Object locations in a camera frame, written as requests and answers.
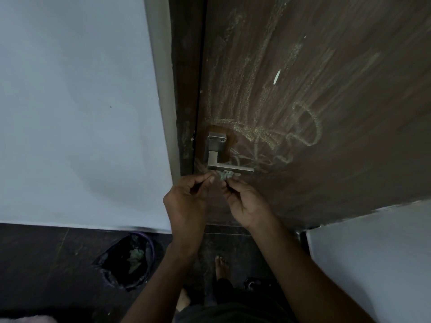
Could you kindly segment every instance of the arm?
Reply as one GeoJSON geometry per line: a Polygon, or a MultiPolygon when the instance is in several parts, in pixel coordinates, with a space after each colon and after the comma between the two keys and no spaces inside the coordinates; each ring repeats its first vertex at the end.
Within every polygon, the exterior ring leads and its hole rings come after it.
{"type": "Polygon", "coordinates": [[[300,323],[373,322],[296,244],[267,202],[244,181],[222,186],[235,219],[248,229],[300,323]]]}
{"type": "Polygon", "coordinates": [[[170,323],[187,272],[205,229],[208,188],[214,181],[211,173],[182,177],[163,199],[172,229],[172,243],[159,267],[121,323],[170,323]],[[202,183],[198,192],[191,189],[202,183]]]}

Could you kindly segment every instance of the lever handle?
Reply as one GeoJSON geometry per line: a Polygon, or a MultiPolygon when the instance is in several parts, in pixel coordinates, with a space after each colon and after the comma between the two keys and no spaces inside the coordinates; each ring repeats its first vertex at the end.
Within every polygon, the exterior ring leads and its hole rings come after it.
{"type": "Polygon", "coordinates": [[[208,148],[208,169],[212,170],[228,170],[238,173],[253,173],[253,168],[239,167],[237,165],[223,164],[218,162],[218,153],[224,150],[226,145],[226,134],[224,133],[209,133],[207,139],[208,148]]]}

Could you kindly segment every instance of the floor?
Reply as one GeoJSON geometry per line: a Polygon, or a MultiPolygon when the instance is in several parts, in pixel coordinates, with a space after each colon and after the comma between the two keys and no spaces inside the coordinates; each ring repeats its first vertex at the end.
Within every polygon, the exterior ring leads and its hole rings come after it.
{"type": "MultiPolygon", "coordinates": [[[[0,317],[50,314],[60,322],[118,322],[142,290],[107,286],[91,265],[126,236],[124,231],[0,224],[0,317]]],[[[149,234],[157,264],[172,236],[149,234]]],[[[251,236],[234,227],[207,226],[185,286],[196,301],[211,304],[214,257],[231,266],[231,281],[273,275],[251,236]]]]}

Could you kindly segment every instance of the green cloth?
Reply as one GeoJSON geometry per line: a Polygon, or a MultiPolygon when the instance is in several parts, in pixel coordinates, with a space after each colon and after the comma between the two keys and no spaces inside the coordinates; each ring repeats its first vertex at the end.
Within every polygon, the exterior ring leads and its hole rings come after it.
{"type": "Polygon", "coordinates": [[[177,323],[198,323],[198,322],[288,322],[292,323],[287,313],[269,313],[256,308],[248,307],[238,303],[226,303],[212,307],[201,305],[184,309],[175,317],[177,323]]]}

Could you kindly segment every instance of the bare foot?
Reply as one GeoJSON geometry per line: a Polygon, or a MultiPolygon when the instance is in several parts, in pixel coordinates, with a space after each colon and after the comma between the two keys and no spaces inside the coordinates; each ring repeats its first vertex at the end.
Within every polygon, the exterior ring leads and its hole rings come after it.
{"type": "Polygon", "coordinates": [[[188,307],[190,303],[191,303],[191,300],[187,294],[186,289],[182,288],[177,302],[177,311],[181,312],[183,309],[188,307]]]}
{"type": "Polygon", "coordinates": [[[215,257],[215,278],[229,280],[229,265],[221,256],[215,257]]]}

